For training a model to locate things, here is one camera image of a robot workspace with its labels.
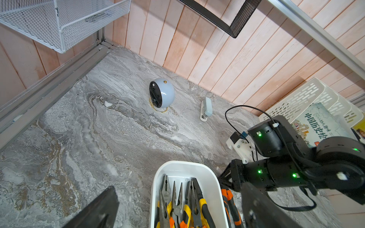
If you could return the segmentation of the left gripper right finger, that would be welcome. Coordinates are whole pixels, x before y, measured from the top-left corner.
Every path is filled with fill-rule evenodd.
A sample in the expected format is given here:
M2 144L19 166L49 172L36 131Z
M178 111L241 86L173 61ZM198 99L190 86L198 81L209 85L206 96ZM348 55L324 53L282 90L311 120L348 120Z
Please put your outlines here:
M242 211L247 228L299 228L292 218L275 206L251 183L241 185Z

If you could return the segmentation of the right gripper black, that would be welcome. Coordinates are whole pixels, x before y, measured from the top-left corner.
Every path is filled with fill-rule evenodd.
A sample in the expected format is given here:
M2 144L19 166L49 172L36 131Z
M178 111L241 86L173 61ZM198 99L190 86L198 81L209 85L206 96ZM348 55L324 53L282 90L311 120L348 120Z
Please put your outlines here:
M221 186L234 192L240 192L245 182L268 191L308 185L291 159L263 159L247 164L234 159L218 177L218 181Z

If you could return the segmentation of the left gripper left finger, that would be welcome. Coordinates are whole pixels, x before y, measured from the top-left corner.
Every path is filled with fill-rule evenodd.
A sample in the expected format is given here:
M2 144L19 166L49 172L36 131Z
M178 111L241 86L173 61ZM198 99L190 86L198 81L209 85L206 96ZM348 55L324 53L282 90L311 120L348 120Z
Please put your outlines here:
M118 207L116 189L114 186L109 186L64 227L112 228L116 221Z

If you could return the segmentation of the white plastic storage box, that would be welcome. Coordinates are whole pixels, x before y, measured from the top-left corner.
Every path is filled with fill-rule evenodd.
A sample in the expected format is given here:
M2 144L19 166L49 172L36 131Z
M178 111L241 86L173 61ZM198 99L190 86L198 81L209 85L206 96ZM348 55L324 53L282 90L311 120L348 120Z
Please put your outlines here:
M208 209L215 226L217 228L229 227L221 195L221 188L216 175L209 167L203 164L187 161L168 161L161 165L157 170L151 187L148 227L155 227L160 189L165 175L169 178L171 191L173 190L174 183L176 184L177 194L182 186L183 203L185 203L188 181L192 178L196 178L201 187L202 195L207 201Z

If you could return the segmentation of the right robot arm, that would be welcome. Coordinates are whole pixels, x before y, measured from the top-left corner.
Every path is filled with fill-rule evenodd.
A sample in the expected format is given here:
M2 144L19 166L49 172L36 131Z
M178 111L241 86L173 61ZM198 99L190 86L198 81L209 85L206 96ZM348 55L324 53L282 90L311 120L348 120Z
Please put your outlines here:
M218 177L235 192L245 182L260 190L304 187L337 190L365 203L365 146L358 140L333 136L310 147L283 116L261 122L248 131L262 160L232 160Z

